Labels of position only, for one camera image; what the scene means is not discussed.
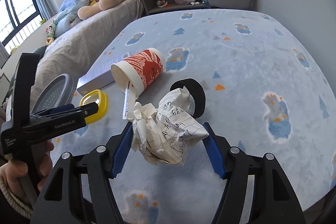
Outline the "person's left hand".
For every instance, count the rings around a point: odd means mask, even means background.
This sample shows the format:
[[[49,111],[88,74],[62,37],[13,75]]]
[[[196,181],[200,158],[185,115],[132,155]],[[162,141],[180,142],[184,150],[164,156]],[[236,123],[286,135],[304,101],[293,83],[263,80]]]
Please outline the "person's left hand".
[[[46,154],[44,155],[42,162],[39,166],[39,172],[43,176],[40,182],[37,184],[38,190],[43,189],[51,170],[52,170],[52,160],[50,158],[50,152],[54,149],[54,144],[48,140],[46,141]],[[25,162],[18,160],[9,160],[5,164],[5,167],[1,170],[1,175],[5,185],[11,190],[11,192],[20,200],[28,203],[29,200],[21,186],[19,178],[26,177],[28,174],[28,166]]]

